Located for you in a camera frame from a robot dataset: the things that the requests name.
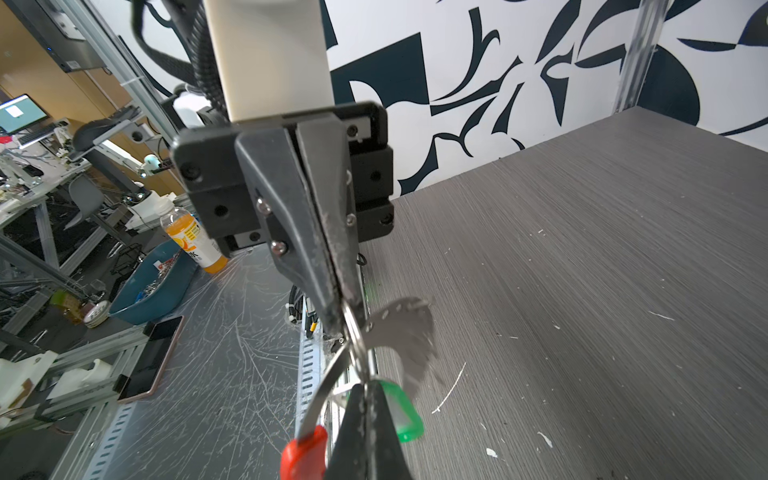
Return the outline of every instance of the scratched gray surface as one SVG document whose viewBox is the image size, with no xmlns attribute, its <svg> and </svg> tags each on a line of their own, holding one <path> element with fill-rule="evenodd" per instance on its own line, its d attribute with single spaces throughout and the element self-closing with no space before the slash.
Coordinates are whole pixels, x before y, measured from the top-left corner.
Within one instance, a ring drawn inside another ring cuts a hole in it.
<svg viewBox="0 0 768 480">
<path fill-rule="evenodd" d="M 766 186 L 634 109 L 396 200 L 363 271 L 434 300 L 414 476 L 768 478 Z"/>
<path fill-rule="evenodd" d="M 137 403 L 107 480 L 277 478 L 293 437 L 299 333 L 266 245 L 198 270 L 158 392 Z"/>
</svg>

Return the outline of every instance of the bottle label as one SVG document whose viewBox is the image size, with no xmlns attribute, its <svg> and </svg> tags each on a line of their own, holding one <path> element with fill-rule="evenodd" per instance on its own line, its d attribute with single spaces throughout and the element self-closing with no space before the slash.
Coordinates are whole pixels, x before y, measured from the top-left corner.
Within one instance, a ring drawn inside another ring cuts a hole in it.
<svg viewBox="0 0 768 480">
<path fill-rule="evenodd" d="M 205 230 L 200 228 L 198 222 L 192 222 L 189 227 L 171 235 L 170 238 L 174 239 L 203 268 L 213 265 L 221 258 L 218 245 L 211 240 Z"/>
</svg>

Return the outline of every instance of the silver screw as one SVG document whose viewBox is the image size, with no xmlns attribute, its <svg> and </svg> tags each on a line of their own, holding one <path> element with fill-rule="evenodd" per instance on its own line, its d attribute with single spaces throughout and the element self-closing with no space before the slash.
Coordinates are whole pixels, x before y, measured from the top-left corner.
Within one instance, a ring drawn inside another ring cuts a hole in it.
<svg viewBox="0 0 768 480">
<path fill-rule="evenodd" d="M 279 240 L 272 240 L 272 243 L 270 243 L 270 248 L 272 248 L 272 253 L 278 257 L 282 257 L 288 251 L 288 245 L 286 245 L 285 242 L 281 242 Z"/>
<path fill-rule="evenodd" d="M 259 209 L 259 212 L 265 217 L 268 217 L 272 213 L 272 207 L 270 207 L 262 197 L 259 197 L 259 199 L 256 200 L 256 208 Z"/>
</svg>

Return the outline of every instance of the orange liquid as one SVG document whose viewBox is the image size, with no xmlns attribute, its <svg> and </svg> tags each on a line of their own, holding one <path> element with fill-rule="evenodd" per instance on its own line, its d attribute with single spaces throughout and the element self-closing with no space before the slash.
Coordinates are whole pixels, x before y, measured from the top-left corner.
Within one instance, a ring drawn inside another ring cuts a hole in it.
<svg viewBox="0 0 768 480">
<path fill-rule="evenodd" d="M 191 215 L 184 215 L 179 220 L 176 220 L 175 222 L 173 222 L 165 230 L 165 232 L 168 235 L 177 235 L 183 232 L 184 230 L 186 230 L 194 222 L 195 222 L 194 217 L 192 217 Z M 219 260 L 216 260 L 211 265 L 204 267 L 203 270 L 205 270 L 208 273 L 216 273 L 219 270 L 223 269 L 229 261 L 230 260 L 228 258 L 222 255 L 221 257 L 219 257 Z"/>
</svg>

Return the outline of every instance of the zip tie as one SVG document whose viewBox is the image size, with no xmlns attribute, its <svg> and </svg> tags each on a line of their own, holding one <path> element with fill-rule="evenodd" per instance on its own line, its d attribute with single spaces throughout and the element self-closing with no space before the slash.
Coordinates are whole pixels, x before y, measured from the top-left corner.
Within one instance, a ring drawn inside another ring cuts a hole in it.
<svg viewBox="0 0 768 480">
<path fill-rule="evenodd" d="M 139 80 L 141 80 L 142 78 L 145 78 L 145 77 L 144 77 L 143 75 L 139 75 L 138 77 L 134 77 L 134 78 L 132 78 L 131 80 L 126 80 L 126 81 L 124 81 L 123 83 L 121 83 L 121 84 L 120 84 L 120 86 L 121 86 L 121 87 L 124 87 L 125 85 L 127 85 L 127 84 L 129 84 L 129 83 L 133 83 L 133 82 L 135 82 L 135 81 L 139 81 Z"/>
</svg>

